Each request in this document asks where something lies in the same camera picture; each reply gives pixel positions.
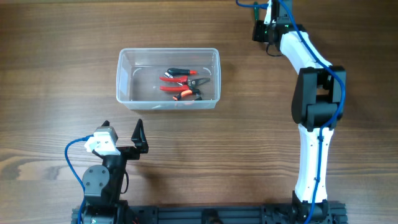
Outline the silver socket wrench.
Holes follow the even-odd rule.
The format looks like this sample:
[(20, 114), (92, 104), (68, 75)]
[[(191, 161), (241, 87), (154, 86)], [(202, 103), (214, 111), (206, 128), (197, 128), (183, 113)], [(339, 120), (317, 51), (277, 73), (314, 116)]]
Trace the silver socket wrench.
[(167, 73), (167, 72), (164, 73), (164, 76), (167, 77), (167, 78), (173, 78), (173, 76), (171, 74)]

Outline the green handled screwdriver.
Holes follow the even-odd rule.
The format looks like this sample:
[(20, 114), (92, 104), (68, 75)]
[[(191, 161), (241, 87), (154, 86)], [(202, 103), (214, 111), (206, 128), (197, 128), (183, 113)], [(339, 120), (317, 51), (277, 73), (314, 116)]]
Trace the green handled screwdriver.
[(259, 3), (257, 1), (255, 1), (255, 2), (253, 2), (253, 5), (254, 5), (254, 8), (253, 8), (254, 20), (258, 21), (259, 20), (259, 10), (260, 10), (260, 7), (258, 7)]

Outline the orange black needle-nose pliers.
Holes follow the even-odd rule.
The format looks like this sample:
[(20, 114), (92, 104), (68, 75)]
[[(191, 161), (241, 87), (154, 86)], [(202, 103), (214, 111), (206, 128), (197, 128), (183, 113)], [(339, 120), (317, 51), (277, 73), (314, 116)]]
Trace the orange black needle-nose pliers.
[(173, 100), (179, 101), (179, 100), (181, 100), (182, 98), (184, 98), (184, 97), (186, 97), (186, 96), (189, 96), (189, 95), (196, 95), (196, 96), (198, 96), (198, 98), (196, 98), (195, 101), (202, 100), (201, 91), (200, 91), (199, 89), (184, 90), (184, 91), (180, 92), (179, 94), (173, 96)]

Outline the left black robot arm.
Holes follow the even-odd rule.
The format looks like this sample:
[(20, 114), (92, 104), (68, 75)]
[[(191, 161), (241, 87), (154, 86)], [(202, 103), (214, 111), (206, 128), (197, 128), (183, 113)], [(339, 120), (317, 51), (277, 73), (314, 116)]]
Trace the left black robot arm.
[[(123, 182), (129, 180), (127, 161), (138, 160), (149, 150), (142, 120), (137, 121), (131, 136), (133, 146), (117, 146), (117, 140), (116, 131), (105, 121), (92, 135), (65, 147), (66, 161), (83, 189), (81, 205), (72, 210), (72, 223), (139, 223), (138, 216), (120, 196), (127, 192), (122, 189)], [(69, 147), (77, 142), (84, 142), (85, 149), (102, 160), (102, 164), (87, 168), (82, 178), (68, 158)]]

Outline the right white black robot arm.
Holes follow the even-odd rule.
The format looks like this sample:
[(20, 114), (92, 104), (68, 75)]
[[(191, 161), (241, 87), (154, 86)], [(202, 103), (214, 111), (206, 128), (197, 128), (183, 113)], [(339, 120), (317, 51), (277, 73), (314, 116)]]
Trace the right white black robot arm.
[(291, 203), (262, 208), (264, 223), (347, 223), (343, 203), (329, 202), (326, 192), (328, 149), (346, 99), (346, 71), (325, 60), (297, 24), (291, 1), (253, 4), (252, 39), (275, 46), (298, 74), (292, 118), (300, 134), (300, 162)]

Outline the black red screwdriver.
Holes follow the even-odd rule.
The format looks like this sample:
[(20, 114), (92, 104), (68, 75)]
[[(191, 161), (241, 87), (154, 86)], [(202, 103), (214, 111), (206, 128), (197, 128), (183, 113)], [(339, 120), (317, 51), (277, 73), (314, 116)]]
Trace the black red screwdriver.
[(167, 70), (167, 73), (170, 74), (171, 76), (177, 76), (177, 75), (189, 76), (189, 75), (197, 75), (198, 74), (198, 72), (196, 70), (189, 70), (189, 69), (182, 69), (182, 68), (169, 68)]

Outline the clear plastic container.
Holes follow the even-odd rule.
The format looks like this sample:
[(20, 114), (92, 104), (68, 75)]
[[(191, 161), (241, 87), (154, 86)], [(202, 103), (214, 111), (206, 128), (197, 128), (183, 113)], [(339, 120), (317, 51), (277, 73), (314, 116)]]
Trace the clear plastic container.
[(204, 110), (221, 96), (215, 48), (127, 48), (119, 54), (116, 98), (130, 110)]

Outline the red handled cutters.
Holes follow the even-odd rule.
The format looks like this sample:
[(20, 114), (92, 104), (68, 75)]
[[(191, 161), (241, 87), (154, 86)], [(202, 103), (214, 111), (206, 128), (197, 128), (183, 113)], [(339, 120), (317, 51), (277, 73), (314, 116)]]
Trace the red handled cutters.
[(211, 81), (210, 78), (189, 78), (182, 76), (179, 78), (160, 77), (160, 80), (166, 82), (166, 86), (160, 86), (160, 90), (167, 92), (182, 92), (184, 90), (197, 89), (200, 85)]

